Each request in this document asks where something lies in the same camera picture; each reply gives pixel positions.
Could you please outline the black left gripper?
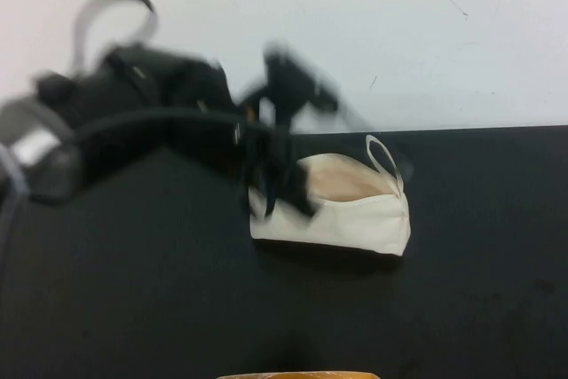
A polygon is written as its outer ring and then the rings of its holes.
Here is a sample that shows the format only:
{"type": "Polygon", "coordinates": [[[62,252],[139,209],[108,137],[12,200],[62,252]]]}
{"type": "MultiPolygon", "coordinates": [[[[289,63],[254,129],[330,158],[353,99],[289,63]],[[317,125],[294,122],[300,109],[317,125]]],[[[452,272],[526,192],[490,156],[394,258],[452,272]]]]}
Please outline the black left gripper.
{"type": "Polygon", "coordinates": [[[310,200],[307,190],[307,171],[296,164],[288,133],[259,123],[238,122],[233,128],[233,143],[240,154],[239,174],[250,176],[246,203],[255,220],[267,221],[274,212],[276,189],[270,176],[284,176],[279,200],[305,217],[316,215],[318,207],[310,200]]]}

